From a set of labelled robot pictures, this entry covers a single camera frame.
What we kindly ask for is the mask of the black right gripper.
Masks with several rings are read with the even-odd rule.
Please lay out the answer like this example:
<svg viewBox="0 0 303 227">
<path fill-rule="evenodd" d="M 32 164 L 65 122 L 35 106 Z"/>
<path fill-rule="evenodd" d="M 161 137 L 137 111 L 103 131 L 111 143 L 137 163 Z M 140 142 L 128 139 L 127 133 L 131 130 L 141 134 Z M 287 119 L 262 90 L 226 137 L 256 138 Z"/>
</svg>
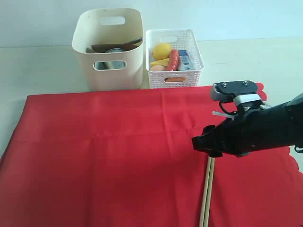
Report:
<svg viewBox="0 0 303 227">
<path fill-rule="evenodd" d="M 238 121 L 208 125 L 193 137 L 193 149 L 210 157 L 285 147 L 296 144 L 296 106 L 281 104 L 253 112 Z"/>
</svg>

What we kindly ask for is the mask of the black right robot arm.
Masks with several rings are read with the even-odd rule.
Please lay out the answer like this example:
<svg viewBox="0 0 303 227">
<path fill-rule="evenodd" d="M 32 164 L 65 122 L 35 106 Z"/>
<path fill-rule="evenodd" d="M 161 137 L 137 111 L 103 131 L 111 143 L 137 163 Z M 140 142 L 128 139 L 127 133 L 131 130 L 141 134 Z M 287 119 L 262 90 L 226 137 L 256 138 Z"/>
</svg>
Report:
<svg viewBox="0 0 303 227">
<path fill-rule="evenodd" d="M 250 108 L 244 115 L 203 128 L 193 148 L 211 157 L 242 157 L 248 153 L 294 146 L 303 151 L 303 96 L 267 109 Z"/>
</svg>

